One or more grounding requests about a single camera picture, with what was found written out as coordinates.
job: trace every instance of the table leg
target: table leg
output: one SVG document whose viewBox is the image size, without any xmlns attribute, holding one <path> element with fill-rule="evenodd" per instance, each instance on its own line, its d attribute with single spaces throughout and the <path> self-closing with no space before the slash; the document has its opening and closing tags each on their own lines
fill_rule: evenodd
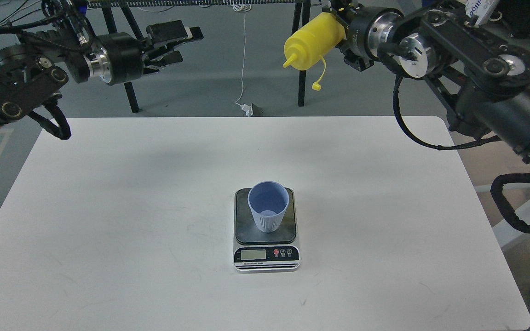
<svg viewBox="0 0 530 331">
<path fill-rule="evenodd" d="M 300 15 L 301 15 L 302 3 L 296 2 L 296 7 L 294 8 L 294 22 L 292 23 L 292 34 L 298 31 L 300 27 Z"/>
<path fill-rule="evenodd" d="M 140 27 L 138 26 L 138 23 L 136 23 L 136 19 L 134 18 L 134 15 L 132 15 L 132 11 L 130 10 L 130 8 L 122 7 L 122 12 L 126 17 L 126 21 L 128 21 L 128 25 L 130 25 L 132 32 L 134 32 L 134 36 L 137 39 L 143 39 L 143 33 L 140 31 Z"/>
<path fill-rule="evenodd" d="M 307 25 L 310 21 L 311 0 L 304 0 L 302 5 L 302 26 Z M 300 70 L 298 81 L 298 107 L 304 106 L 305 98 L 305 70 Z"/>
</svg>

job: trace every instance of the metal stand leg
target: metal stand leg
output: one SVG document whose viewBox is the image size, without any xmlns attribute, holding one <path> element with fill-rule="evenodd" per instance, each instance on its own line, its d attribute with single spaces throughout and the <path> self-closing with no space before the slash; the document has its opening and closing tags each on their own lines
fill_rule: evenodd
<svg viewBox="0 0 530 331">
<path fill-rule="evenodd" d="M 301 15 L 302 3 L 296 2 L 296 7 L 294 8 L 294 22 L 292 23 L 292 34 L 298 31 L 300 27 L 300 15 Z"/>
<path fill-rule="evenodd" d="M 130 8 L 122 7 L 122 12 L 126 17 L 126 21 L 128 21 L 128 25 L 130 25 L 132 32 L 134 32 L 136 39 L 143 39 L 143 33 L 140 31 L 140 27 L 138 27 L 138 23 L 136 23 L 136 19 L 134 18 L 134 15 L 132 15 Z"/>
<path fill-rule="evenodd" d="M 107 25 L 108 27 L 108 32 L 110 34 L 115 34 L 116 32 L 118 32 L 118 29 L 116 29 L 116 23 L 114 21 L 114 15 L 112 14 L 112 9 L 101 8 L 101 11 L 104 14 L 105 25 Z M 130 8 L 122 8 L 122 12 L 124 12 L 124 16 L 126 16 L 126 20 L 128 21 L 128 24 L 130 24 L 130 28 L 132 28 L 132 31 L 134 32 L 136 38 L 141 38 L 143 34 L 140 32 L 138 24 L 136 23 L 134 16 L 130 11 Z M 124 89 L 126 90 L 128 103 L 130 103 L 130 109 L 133 113 L 138 113 L 140 111 L 140 108 L 138 107 L 138 101 L 136 100 L 136 94 L 134 92 L 134 86 L 132 85 L 132 82 L 125 82 Z"/>
<path fill-rule="evenodd" d="M 304 0 L 302 5 L 302 26 L 307 25 L 310 21 L 310 6 L 311 0 Z M 303 107 L 305 98 L 305 70 L 300 70 L 298 79 L 298 107 Z"/>
</svg>

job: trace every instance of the black cable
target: black cable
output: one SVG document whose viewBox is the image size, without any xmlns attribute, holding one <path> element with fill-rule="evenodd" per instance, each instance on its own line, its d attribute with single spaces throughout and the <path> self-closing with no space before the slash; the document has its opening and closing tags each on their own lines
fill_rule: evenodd
<svg viewBox="0 0 530 331">
<path fill-rule="evenodd" d="M 6 5 L 10 4 L 10 3 L 11 3 L 11 0 L 9 0 L 8 2 L 6 2 L 4 4 L 0 4 L 0 7 L 6 6 Z"/>
<path fill-rule="evenodd" d="M 24 16 L 22 16 L 22 17 L 20 17 L 20 18 L 14 19 L 14 20 L 11 21 L 10 23 L 17 22 L 17 21 L 19 21 L 20 19 L 23 19 L 24 17 L 29 16 L 29 15 L 32 15 L 33 13 L 35 13 L 35 12 L 39 12 L 39 11 L 40 11 L 40 9 L 36 9 L 35 11 L 31 11 L 31 12 L 27 13 L 26 15 L 24 15 Z"/>
<path fill-rule="evenodd" d="M 81 47 L 78 47 L 78 48 L 72 48 L 72 47 L 67 47 L 65 45 L 61 45 L 61 44 L 58 44 L 56 42 L 53 42 L 53 41 L 50 41 L 50 40 L 47 40 L 46 38 L 42 38 L 41 36 L 38 36 L 37 34 L 34 34 L 32 32 L 28 32 L 28 31 L 17 31 L 17 34 L 19 35 L 23 35 L 23 36 L 28 36 L 30 38 L 34 38 L 36 40 L 40 40 L 41 42 L 45 43 L 45 44 L 49 44 L 49 45 L 52 45 L 52 46 L 55 46 L 61 50 L 65 50 L 65 51 L 69 51 L 69 52 L 82 52 L 82 51 L 86 51 L 86 50 L 89 50 L 91 48 L 91 42 L 92 40 L 90 40 L 89 42 L 87 42 L 86 44 L 83 44 Z"/>
<path fill-rule="evenodd" d="M 43 25 L 48 25 L 48 24 L 52 23 L 56 19 L 58 19 L 57 16 L 51 16 L 51 17 L 47 17 L 45 19 L 41 19 L 41 20 L 36 21 L 36 22 L 22 24 L 22 25 L 16 25 L 14 27 L 13 26 L 0 27 L 0 35 L 3 35 L 3 34 L 17 34 L 17 33 L 21 32 L 24 29 L 42 27 Z"/>
<path fill-rule="evenodd" d="M 432 145 L 432 144 L 426 143 L 425 141 L 420 140 L 419 138 L 417 138 L 417 136 L 415 136 L 410 131 L 410 129 L 408 129 L 408 126 L 406 126 L 406 123 L 404 122 L 404 119 L 402 119 L 402 113 L 400 112 L 400 98 L 398 97 L 398 94 L 400 93 L 400 90 L 399 90 L 400 89 L 400 83 L 402 83 L 403 79 L 404 79 L 403 76 L 396 75 L 396 82 L 394 83 L 394 96 L 393 96 L 393 99 L 392 99 L 392 105 L 393 105 L 393 108 L 394 108 L 394 116 L 396 117 L 396 121 L 398 122 L 398 125 L 400 126 L 400 128 L 402 129 L 404 134 L 406 134 L 406 136 L 408 136 L 408 138 L 412 139 L 412 141 L 414 141 L 415 143 L 417 143 L 419 145 L 423 145 L 424 147 L 428 147 L 428 148 L 432 148 L 432 149 L 437 149 L 439 151 L 443 151 L 443 150 L 473 148 L 473 147 L 481 146 L 481 145 L 484 145 L 484 144 L 493 143 L 495 141 L 501 141 L 500 137 L 493 136 L 493 137 L 490 137 L 490 138 L 487 138 L 487 139 L 473 141 L 471 143 L 466 143 L 466 144 L 461 144 L 461 145 L 442 146 L 442 145 Z"/>
<path fill-rule="evenodd" d="M 490 189 L 492 199 L 494 199 L 496 207 L 498 207 L 498 210 L 510 226 L 522 233 L 530 234 L 530 225 L 517 216 L 513 206 L 502 192 L 503 186 L 511 183 L 530 183 L 530 174 L 505 174 L 496 177 Z"/>
<path fill-rule="evenodd" d="M 27 2 L 28 2 L 28 0 L 24 0 L 24 2 L 19 7 L 17 7 L 17 9 L 15 9 L 11 14 L 9 14 L 9 16 L 7 16 L 6 18 L 2 19 L 0 21 L 0 24 L 5 22 L 5 21 L 7 21 L 9 18 L 11 18 L 13 15 L 15 15 L 19 11 L 19 9 L 21 9 L 25 4 L 27 4 Z"/>
</svg>

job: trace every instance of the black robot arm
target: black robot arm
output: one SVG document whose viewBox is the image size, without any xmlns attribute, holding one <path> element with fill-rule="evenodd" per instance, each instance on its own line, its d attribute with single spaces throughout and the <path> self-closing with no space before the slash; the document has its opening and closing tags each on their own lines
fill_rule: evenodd
<svg viewBox="0 0 530 331">
<path fill-rule="evenodd" d="M 424 80 L 448 114 L 449 129 L 475 138 L 475 143 L 436 149 L 467 148 L 503 140 L 530 164 L 530 52 L 473 25 L 458 1 L 442 0 L 404 17 L 393 8 L 365 7 L 348 0 L 332 0 L 323 9 L 345 27 L 346 40 L 337 48 L 346 63 L 379 61 L 396 74 L 394 108 L 404 132 L 398 87 L 402 78 Z M 463 73 L 452 64 L 463 63 Z M 360 71 L 367 67 L 353 66 Z M 441 82 L 459 87 L 452 93 Z M 494 132 L 497 136 L 482 139 Z M 518 220 L 502 195 L 507 183 L 528 181 L 527 176 L 497 178 L 492 196 L 506 220 L 518 230 L 530 228 Z"/>
<path fill-rule="evenodd" d="M 120 84 L 183 61 L 175 48 L 203 39 L 200 28 L 185 27 L 182 21 L 150 25 L 141 39 L 124 32 L 96 35 L 82 0 L 43 0 L 42 12 L 46 18 L 40 21 L 0 27 L 0 34 L 15 34 L 19 41 L 0 50 L 0 127 L 28 116 L 47 132 L 68 139 L 71 131 L 57 102 L 69 75 L 55 63 L 65 63 L 78 83 L 99 76 L 109 85 Z M 49 24 L 55 29 L 25 31 Z M 58 125 L 34 112 L 41 105 Z"/>
</svg>

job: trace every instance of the scale platform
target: scale platform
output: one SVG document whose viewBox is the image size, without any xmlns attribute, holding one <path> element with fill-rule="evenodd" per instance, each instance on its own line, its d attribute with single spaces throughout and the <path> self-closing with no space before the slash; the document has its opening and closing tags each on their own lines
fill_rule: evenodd
<svg viewBox="0 0 530 331">
<path fill-rule="evenodd" d="M 234 267 L 241 272 L 293 271 L 300 265 L 294 193 L 281 226 L 265 233 L 257 228 L 248 207 L 250 188 L 238 190 L 234 197 Z"/>
</svg>

